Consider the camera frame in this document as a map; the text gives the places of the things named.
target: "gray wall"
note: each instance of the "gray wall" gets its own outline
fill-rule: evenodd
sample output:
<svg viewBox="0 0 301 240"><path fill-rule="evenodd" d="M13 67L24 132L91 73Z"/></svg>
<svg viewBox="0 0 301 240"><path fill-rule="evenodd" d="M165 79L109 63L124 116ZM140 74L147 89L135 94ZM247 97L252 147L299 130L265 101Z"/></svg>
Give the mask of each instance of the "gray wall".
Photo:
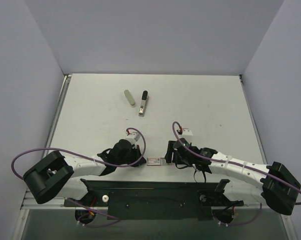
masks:
<svg viewBox="0 0 301 240"><path fill-rule="evenodd" d="M11 239L26 185L18 153L43 146L63 73L23 0L0 0L0 240ZM37 155L20 159L22 174Z"/></svg>
<svg viewBox="0 0 301 240"><path fill-rule="evenodd" d="M242 74L283 0L25 0L64 73Z"/></svg>
<svg viewBox="0 0 301 240"><path fill-rule="evenodd" d="M301 183L301 0L284 1L243 82L267 161L284 163ZM301 206L292 219L301 239Z"/></svg>

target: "black joint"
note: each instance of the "black joint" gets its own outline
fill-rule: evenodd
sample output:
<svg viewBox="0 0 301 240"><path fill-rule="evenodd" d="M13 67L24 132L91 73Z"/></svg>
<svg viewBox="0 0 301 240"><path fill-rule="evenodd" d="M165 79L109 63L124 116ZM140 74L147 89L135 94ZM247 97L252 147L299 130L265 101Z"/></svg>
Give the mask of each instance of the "black joint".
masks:
<svg viewBox="0 0 301 240"><path fill-rule="evenodd" d="M52 151L25 172L23 179L38 204L56 197L74 173L59 151Z"/></svg>

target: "white tabletop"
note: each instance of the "white tabletop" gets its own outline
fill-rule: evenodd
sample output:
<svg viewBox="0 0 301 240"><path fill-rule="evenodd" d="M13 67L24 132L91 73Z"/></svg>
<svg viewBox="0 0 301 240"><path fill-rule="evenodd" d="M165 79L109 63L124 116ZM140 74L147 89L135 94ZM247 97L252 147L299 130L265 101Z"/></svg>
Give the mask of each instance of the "white tabletop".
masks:
<svg viewBox="0 0 301 240"><path fill-rule="evenodd" d="M130 107L124 90L136 101ZM148 91L145 117L138 116ZM73 74L52 139L52 147L93 156L139 129L146 139L145 158L164 157L175 140L172 123L193 133L192 145L216 149L244 161L263 164L248 106L238 76ZM143 141L139 140L141 150ZM174 165L117 168L87 180L194 182L194 170ZM207 173L208 182L228 178ZM201 173L196 180L203 182Z"/></svg>

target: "white cable clip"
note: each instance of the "white cable clip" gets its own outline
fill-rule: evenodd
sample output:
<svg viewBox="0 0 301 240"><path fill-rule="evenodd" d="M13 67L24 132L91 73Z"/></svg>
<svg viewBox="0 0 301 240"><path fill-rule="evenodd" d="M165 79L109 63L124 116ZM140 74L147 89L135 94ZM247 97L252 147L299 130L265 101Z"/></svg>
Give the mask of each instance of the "white cable clip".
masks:
<svg viewBox="0 0 301 240"><path fill-rule="evenodd" d="M192 167L196 170L196 172L200 172L200 171L196 168L195 164L192 164Z"/></svg>

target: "purple cable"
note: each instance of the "purple cable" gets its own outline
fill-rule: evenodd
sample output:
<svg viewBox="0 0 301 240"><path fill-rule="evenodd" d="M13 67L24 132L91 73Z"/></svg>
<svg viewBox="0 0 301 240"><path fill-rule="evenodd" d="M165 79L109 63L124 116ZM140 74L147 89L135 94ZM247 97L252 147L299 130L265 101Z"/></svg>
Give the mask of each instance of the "purple cable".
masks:
<svg viewBox="0 0 301 240"><path fill-rule="evenodd" d="M105 217L109 217L109 218L115 219L115 221L112 221L112 222L110 222L110 223L100 224L100 225L86 225L86 224L85 224L84 227L88 227L88 228L103 228L103 227L108 227L108 226L117 224L119 221L121 221L121 220L120 220L118 217L116 217L116 216L108 215L108 214L103 213L103 212L101 212L101 211L97 211L97 210L95 210L95 209L92 209L92 208L90 208L90 207L88 207L88 206L85 206L85 205L79 203L78 201L76 201L76 200L74 200L74 199L72 199L72 198L68 198L68 200L69 200L70 202L72 202L73 204L76 204L77 206L82 207L82 208L84 208L84 209L87 209L87 210L89 210L89 211L91 211L91 212L93 212L93 213L100 214L100 215L103 215L103 216L105 216ZM87 216L87 215L89 215L89 214L90 214L90 213L84 214L83 216L80 216L77 220L80 221L83 217L85 217L85 216Z"/></svg>
<svg viewBox="0 0 301 240"><path fill-rule="evenodd" d="M134 161L133 163L130 163L130 164L127 164L127 165L116 165L116 164L112 164L112 163L108 163L108 162L104 162L102 160L97 160L97 159L94 159L92 157L89 157L89 156L85 156L85 155L82 155L82 154L79 154L79 153L76 153L76 152L73 152L73 151L69 151L69 150L66 150L66 149L62 149L62 148L57 148L57 147L40 147L40 148L34 148L34 149L31 149L31 150L27 150L27 151L24 151L20 154L18 154L16 157L14 157L14 159L11 161L11 164L10 164L10 167L11 167L11 170L12 172L18 177L20 178L21 180L24 180L23 177L21 175L19 175L17 173L17 171L15 170L15 162L18 158L20 158L21 156L25 155L25 154L29 154L29 153L32 153L32 152L37 152L37 151L45 151L45 150L53 150L53 151L60 151L60 152L63 152L63 153L67 153L67 154L71 154L71 155L74 155L74 156L77 156L77 157L80 157L80 158L83 158L83 159L87 159L87 160L91 160L91 161L95 161L97 163L101 163L101 164L105 164L105 165L108 165L108 166L112 166L112 167L117 167L117 168L126 168L126 167L130 167L130 166L133 166L135 165L136 163L138 163L144 156L145 154L145 151L146 151L146 141L145 141L145 137L143 136L143 134L136 128L133 128L133 127L129 127L127 128L126 130L134 130L136 132L138 132L144 142L144 149L141 153L141 156L136 160Z"/></svg>
<svg viewBox="0 0 301 240"><path fill-rule="evenodd" d="M209 158L209 157L206 157L206 156L199 155L199 154L197 154L196 152L193 152L192 150L190 150L188 147L186 147L186 146L182 143L182 141L180 140L179 136L177 135L177 133L176 133L176 131L175 131L175 124L177 124L178 127L181 128L180 123L179 123L178 121L174 121L174 122L172 123L172 132L174 133L174 135L175 135L177 141L178 141L178 142L182 145L182 147L185 148L188 152L190 152L191 154L193 154L193 155L195 155L196 157L199 157L199 158L201 158L201 159L205 159L205 160L209 160L209 161L217 162L217 163L226 163L225 160L213 159L213 158ZM280 183L282 183L282 184L288 186L289 188L295 190L295 191L298 192L299 194L301 194L301 190L300 190L300 189L298 189L297 187L291 185L290 183L288 183L288 182L286 182L286 181L280 179L279 177L274 176L274 175L272 175L272 174L270 174L270 173L268 173L268 172L261 171L261 170L259 170L259 169L257 169L257 168L251 167L251 166L243 165L243 164L240 164L240 163L235 162L235 161L228 161L228 163L229 163L229 164L236 165L236 166L244 167L244 168L246 168L246 169L249 169L249 170L258 172L258 173L260 173L260 174L264 174L264 175L266 175L267 177L270 177L270 178L272 178L272 179L274 179L274 180L276 180L276 181L278 181L278 182L280 182ZM301 205L301 202L296 202L295 205Z"/></svg>
<svg viewBox="0 0 301 240"><path fill-rule="evenodd" d="M240 223L229 223L229 224L226 224L226 223L224 223L224 222L219 221L219 220L216 218L215 215L214 215L214 218L215 218L217 221L219 221L220 224L225 225L225 226L242 226L242 225L246 225L246 224L250 224L250 223L254 222L256 219L259 218L259 216L261 215L261 213L262 213L262 204L260 203L260 204L259 204L259 211L258 211L258 213L257 213L251 220L249 220L249 221L240 222Z"/></svg>

